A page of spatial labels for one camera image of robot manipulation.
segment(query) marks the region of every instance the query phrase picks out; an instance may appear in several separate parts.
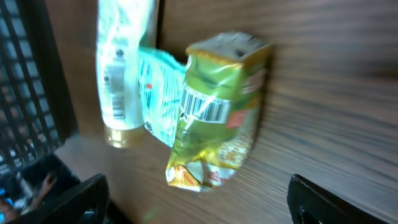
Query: barcode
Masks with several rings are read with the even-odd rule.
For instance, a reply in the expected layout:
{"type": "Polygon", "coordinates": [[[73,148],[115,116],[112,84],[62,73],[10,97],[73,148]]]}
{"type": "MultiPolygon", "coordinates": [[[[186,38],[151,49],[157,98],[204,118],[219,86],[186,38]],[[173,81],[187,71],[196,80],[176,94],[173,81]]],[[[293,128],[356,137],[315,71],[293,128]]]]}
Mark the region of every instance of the barcode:
{"type": "Polygon", "coordinates": [[[124,107],[124,96],[112,96],[112,111],[113,118],[116,120],[124,121],[126,118],[124,107]]]}
{"type": "Polygon", "coordinates": [[[229,111],[229,100],[213,98],[184,84],[181,110],[185,115],[192,115],[200,121],[225,123],[229,111]]]}

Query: tissue packet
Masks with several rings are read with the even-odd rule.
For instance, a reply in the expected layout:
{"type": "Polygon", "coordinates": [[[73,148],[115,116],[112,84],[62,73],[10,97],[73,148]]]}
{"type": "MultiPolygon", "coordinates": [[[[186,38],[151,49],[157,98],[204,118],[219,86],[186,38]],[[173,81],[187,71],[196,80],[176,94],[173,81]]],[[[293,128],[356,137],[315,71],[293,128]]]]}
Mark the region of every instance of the tissue packet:
{"type": "Polygon", "coordinates": [[[270,44],[242,32],[188,47],[168,185],[206,192],[242,166],[254,141],[270,52],[270,44]]]}
{"type": "Polygon", "coordinates": [[[185,66],[162,50],[139,47],[140,96],[145,128],[173,147],[185,66]]]}

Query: black object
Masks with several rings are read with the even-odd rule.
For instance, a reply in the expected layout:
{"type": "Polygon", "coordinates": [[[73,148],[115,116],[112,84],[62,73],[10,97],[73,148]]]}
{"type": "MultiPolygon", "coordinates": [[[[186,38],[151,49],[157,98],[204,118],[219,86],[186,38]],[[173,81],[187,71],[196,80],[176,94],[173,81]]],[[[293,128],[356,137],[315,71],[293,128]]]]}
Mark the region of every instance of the black object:
{"type": "Polygon", "coordinates": [[[287,204],[294,224],[386,223],[298,174],[290,180],[287,204]]]}
{"type": "Polygon", "coordinates": [[[77,128],[44,0],[0,0],[0,177],[77,128]]]}
{"type": "Polygon", "coordinates": [[[10,224],[74,224],[103,223],[109,202],[109,187],[105,175],[94,177],[74,186],[38,209],[10,224]]]}

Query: black basket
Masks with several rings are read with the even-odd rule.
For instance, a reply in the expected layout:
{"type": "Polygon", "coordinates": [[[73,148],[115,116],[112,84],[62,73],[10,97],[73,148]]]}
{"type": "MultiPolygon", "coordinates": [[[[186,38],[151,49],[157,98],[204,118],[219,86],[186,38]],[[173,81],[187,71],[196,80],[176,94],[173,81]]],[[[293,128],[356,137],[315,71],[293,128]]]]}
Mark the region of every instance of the black basket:
{"type": "Polygon", "coordinates": [[[76,129],[43,0],[0,0],[0,177],[50,154],[76,129]]]}

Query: brown wood grain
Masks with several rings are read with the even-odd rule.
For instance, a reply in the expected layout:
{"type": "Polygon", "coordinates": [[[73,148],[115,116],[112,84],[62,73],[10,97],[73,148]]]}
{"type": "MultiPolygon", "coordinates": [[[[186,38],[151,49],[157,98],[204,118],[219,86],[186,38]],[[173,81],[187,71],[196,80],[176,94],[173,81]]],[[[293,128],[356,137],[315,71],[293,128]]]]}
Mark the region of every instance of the brown wood grain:
{"type": "Polygon", "coordinates": [[[106,174],[134,223],[291,223],[294,173],[398,223],[398,1],[166,0],[160,46],[180,60],[189,43],[233,29],[276,46],[254,151],[202,196],[166,186],[169,149],[152,136],[125,150],[101,140],[96,1],[47,5],[84,136],[58,155],[82,179],[106,174]]]}

